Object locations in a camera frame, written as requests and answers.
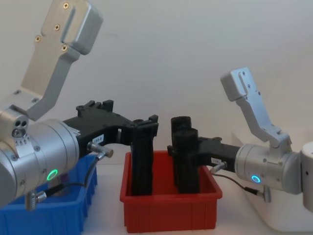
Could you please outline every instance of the white wall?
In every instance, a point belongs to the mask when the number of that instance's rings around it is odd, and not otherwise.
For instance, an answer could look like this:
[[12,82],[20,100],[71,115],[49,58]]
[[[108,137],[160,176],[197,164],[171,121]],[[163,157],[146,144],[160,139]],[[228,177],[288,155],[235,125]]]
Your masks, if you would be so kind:
[[[273,122],[310,126],[313,108],[311,0],[93,0],[105,18],[93,51],[76,62],[46,118],[66,119],[89,100],[113,99],[129,119],[158,114],[157,149],[170,118],[192,116],[206,137],[245,126],[220,76],[249,66]],[[0,7],[0,99],[21,83],[50,0]]]

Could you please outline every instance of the green led ring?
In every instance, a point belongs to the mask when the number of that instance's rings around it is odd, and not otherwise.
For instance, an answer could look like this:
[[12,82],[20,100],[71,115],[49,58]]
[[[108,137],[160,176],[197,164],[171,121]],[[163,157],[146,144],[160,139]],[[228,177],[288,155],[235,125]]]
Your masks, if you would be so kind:
[[52,180],[54,177],[57,176],[57,174],[58,174],[58,170],[57,170],[57,169],[52,170],[52,171],[48,174],[47,180],[48,180],[48,181]]

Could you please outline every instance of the blue plastic bin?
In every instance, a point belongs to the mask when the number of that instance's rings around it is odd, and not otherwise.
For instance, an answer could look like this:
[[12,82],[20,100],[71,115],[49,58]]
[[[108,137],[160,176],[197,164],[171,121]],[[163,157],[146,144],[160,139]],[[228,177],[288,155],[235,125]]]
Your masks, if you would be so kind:
[[[69,173],[69,181],[84,182],[89,166],[95,155],[81,159]],[[71,187],[63,196],[50,197],[39,203],[36,210],[25,211],[24,197],[0,210],[0,235],[80,235],[84,220],[97,185],[96,169],[89,180],[86,190]],[[47,188],[47,184],[37,191]]]

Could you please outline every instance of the red plastic bin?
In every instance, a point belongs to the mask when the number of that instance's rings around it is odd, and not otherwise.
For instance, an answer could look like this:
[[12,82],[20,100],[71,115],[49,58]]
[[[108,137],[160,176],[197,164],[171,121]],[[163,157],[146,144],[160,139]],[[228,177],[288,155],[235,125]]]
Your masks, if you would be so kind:
[[132,159],[126,154],[120,200],[129,233],[213,229],[217,199],[222,191],[208,168],[199,168],[201,192],[178,194],[174,185],[172,157],[154,152],[153,195],[131,196]]

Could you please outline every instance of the white table surface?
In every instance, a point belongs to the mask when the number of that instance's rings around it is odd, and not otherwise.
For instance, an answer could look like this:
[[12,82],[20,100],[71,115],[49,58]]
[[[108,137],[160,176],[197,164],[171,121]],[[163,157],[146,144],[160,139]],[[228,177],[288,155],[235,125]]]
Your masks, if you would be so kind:
[[[122,164],[98,165],[98,186],[89,209],[82,235],[123,235],[123,204],[119,201]],[[218,219],[214,230],[146,233],[160,235],[281,235],[267,227],[249,204],[242,189],[228,179],[216,177],[223,191],[218,201]]]

